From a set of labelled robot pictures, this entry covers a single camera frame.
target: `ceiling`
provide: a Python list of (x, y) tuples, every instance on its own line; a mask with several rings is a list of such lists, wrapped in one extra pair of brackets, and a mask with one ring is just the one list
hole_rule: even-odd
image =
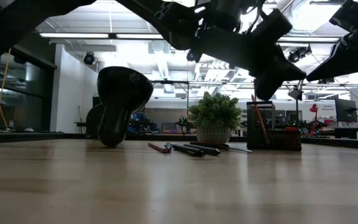
[[(12, 0), (0, 0), (0, 5), (7, 6)], [(194, 0), (178, 0), (186, 6), (193, 6)], [(269, 13), (273, 7), (285, 8), (290, 0), (278, 0), (276, 4), (265, 5), (264, 11)], [(294, 0), (293, 2), (305, 2), (298, 4), (297, 7), (288, 11), (288, 7), (283, 13), (290, 22), (296, 27), (292, 30), (294, 34), (303, 35), (326, 35), (342, 36), (347, 32), (340, 27), (328, 23), (329, 18), (340, 6), (311, 6), (310, 0)], [(255, 13), (250, 13), (242, 17), (242, 21), (249, 25), (253, 21)], [(79, 7), (64, 16), (51, 17), (41, 23), (36, 30), (38, 32), (89, 32), (89, 33), (136, 33), (136, 34), (158, 34), (152, 25), (126, 9), (116, 1), (99, 0), (90, 6)], [(109, 65), (120, 65), (131, 67), (151, 80), (189, 80), (199, 82), (248, 82), (252, 77), (243, 69), (228, 68), (228, 64), (216, 60), (215, 58), (204, 55), (200, 63), (188, 62), (186, 52), (177, 51), (166, 42), (154, 42), (151, 40), (57, 40), (51, 42), (65, 44), (65, 48), (79, 60), (86, 52), (95, 51), (95, 56), (100, 61), (99, 67)], [(319, 63), (327, 59), (332, 44), (311, 44), (313, 55), (303, 58), (296, 66), (306, 72), (312, 71)], [(155, 49), (163, 47), (161, 53)], [(288, 53), (291, 48), (284, 48)], [(341, 83), (358, 84), (358, 74), (339, 77)], [(220, 91), (231, 96), (240, 98), (250, 98), (253, 90), (237, 85), (218, 85), (197, 84), (191, 86), (190, 97), (200, 97), (204, 91)], [(314, 88), (314, 91), (324, 91), (321, 88)], [(342, 93), (344, 90), (336, 88), (326, 90), (330, 93)], [(164, 85), (155, 85), (155, 97), (175, 97), (182, 96), (186, 91), (175, 86), (173, 89)], [(287, 95), (288, 90), (278, 90), (277, 98), (290, 99)]]

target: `computer screen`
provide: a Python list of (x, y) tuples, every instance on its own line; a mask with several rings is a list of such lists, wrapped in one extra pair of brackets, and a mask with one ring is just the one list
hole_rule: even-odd
[(336, 119), (338, 122), (358, 122), (356, 111), (356, 102), (352, 100), (335, 99)]

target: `table surface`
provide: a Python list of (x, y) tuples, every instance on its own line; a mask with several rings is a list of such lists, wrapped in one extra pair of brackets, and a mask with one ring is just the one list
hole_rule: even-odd
[(358, 149), (195, 158), (144, 141), (3, 143), (0, 223), (358, 223)]
[(358, 132), (358, 128), (335, 128), (335, 131), (357, 131)]

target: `green plant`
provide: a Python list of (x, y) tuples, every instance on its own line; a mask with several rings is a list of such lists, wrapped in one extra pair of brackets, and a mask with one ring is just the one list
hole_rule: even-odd
[(242, 113), (240, 108), (236, 108), (238, 101), (237, 98), (230, 99), (229, 96), (220, 93), (211, 96), (205, 92), (198, 105), (189, 107), (189, 119), (196, 128), (236, 129)]

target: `potted plant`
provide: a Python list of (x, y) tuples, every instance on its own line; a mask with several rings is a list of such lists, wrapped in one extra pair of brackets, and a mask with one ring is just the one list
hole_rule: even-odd
[(236, 129), (240, 122), (242, 110), (236, 108), (238, 101), (220, 93), (211, 96), (205, 92), (198, 105), (189, 107), (189, 119), (197, 129), (197, 140), (212, 144), (227, 143), (231, 130)]

